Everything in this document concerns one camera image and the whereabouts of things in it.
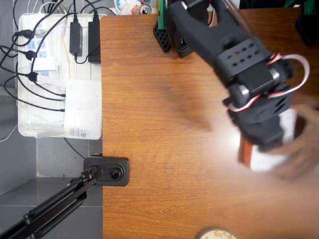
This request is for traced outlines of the person's left hand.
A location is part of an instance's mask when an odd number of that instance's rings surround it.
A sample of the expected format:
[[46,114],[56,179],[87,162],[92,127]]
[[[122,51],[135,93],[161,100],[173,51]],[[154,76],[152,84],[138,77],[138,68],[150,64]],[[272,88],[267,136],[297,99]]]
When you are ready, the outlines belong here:
[[281,179],[302,177],[319,164],[319,112],[307,105],[296,105],[295,110],[306,121],[302,133],[294,141],[269,152],[290,157],[272,171]]

